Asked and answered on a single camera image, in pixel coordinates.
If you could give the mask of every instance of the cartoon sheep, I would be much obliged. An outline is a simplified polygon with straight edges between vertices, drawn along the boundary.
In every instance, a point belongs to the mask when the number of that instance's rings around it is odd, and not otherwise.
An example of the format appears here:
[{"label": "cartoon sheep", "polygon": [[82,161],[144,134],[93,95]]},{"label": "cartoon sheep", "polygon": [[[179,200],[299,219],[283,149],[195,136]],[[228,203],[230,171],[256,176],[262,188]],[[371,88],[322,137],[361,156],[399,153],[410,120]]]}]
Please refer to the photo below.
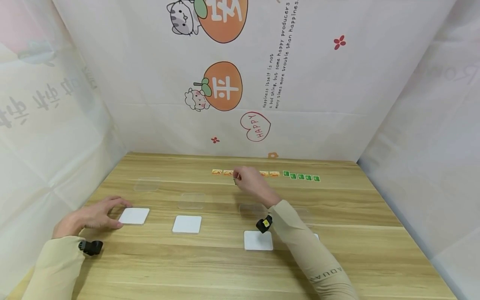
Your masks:
[{"label": "cartoon sheep", "polygon": [[198,91],[189,88],[188,92],[185,93],[185,103],[190,106],[191,109],[196,111],[210,108],[210,103],[208,103],[207,98],[205,97],[205,92],[202,90]]}]

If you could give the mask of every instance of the beige sleeve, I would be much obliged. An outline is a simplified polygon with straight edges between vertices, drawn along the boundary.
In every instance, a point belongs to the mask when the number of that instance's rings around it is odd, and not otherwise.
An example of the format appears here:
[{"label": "beige sleeve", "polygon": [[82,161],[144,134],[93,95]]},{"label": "beige sleeve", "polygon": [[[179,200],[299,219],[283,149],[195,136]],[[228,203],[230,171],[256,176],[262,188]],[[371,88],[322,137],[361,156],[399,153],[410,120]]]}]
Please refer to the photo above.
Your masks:
[{"label": "beige sleeve", "polygon": [[273,228],[322,300],[358,300],[347,274],[329,250],[282,200],[269,209]]},{"label": "beige sleeve", "polygon": [[71,300],[85,259],[78,249],[82,240],[72,236],[46,242],[22,300]]}]

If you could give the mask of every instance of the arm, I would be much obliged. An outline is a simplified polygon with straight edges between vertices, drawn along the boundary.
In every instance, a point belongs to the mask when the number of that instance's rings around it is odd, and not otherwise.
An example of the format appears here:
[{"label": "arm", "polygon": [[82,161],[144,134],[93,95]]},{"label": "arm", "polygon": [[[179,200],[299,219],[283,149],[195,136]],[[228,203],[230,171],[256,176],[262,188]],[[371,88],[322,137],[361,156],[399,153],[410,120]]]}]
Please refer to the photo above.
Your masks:
[{"label": "arm", "polygon": [[78,234],[83,228],[121,228],[120,222],[107,216],[118,204],[132,206],[119,196],[111,196],[63,218],[55,226],[52,239],[43,246],[22,300],[72,299],[73,287],[85,260],[84,253],[78,249],[84,239]]},{"label": "arm", "polygon": [[290,204],[254,168],[235,168],[236,185],[269,209],[273,228],[322,300],[358,300],[347,274],[329,250],[300,220]]},{"label": "arm", "polygon": [[71,299],[85,259],[78,249],[82,240],[75,236],[49,240],[38,257],[22,300]]},{"label": "arm", "polygon": [[270,207],[273,228],[322,300],[358,300],[347,274],[329,250],[282,200]]}]

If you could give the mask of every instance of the orange fruit illustration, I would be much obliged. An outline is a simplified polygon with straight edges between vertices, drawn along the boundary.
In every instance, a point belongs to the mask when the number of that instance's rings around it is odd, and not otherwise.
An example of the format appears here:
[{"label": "orange fruit illustration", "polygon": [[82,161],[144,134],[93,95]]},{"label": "orange fruit illustration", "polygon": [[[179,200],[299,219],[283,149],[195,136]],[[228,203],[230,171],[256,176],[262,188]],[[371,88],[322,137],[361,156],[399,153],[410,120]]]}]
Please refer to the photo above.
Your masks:
[{"label": "orange fruit illustration", "polygon": [[234,64],[220,61],[211,65],[205,72],[212,94],[207,101],[216,109],[228,111],[234,109],[241,100],[243,86],[240,72]]},{"label": "orange fruit illustration", "polygon": [[213,0],[205,2],[207,17],[199,21],[208,36],[222,44],[236,39],[245,26],[248,0],[216,0],[215,7],[209,5]]}]

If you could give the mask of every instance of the fabric wall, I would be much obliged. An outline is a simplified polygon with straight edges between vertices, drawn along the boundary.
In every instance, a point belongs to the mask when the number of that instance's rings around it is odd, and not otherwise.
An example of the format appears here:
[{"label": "fabric wall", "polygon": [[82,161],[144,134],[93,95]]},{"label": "fabric wall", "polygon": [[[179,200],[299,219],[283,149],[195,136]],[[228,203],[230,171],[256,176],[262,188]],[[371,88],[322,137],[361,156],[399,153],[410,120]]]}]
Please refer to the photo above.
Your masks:
[{"label": "fabric wall", "polygon": [[49,0],[0,0],[0,299],[126,153]]},{"label": "fabric wall", "polygon": [[54,2],[129,150],[357,161],[455,1]]},{"label": "fabric wall", "polygon": [[458,0],[360,166],[460,300],[480,295],[480,1]]}]

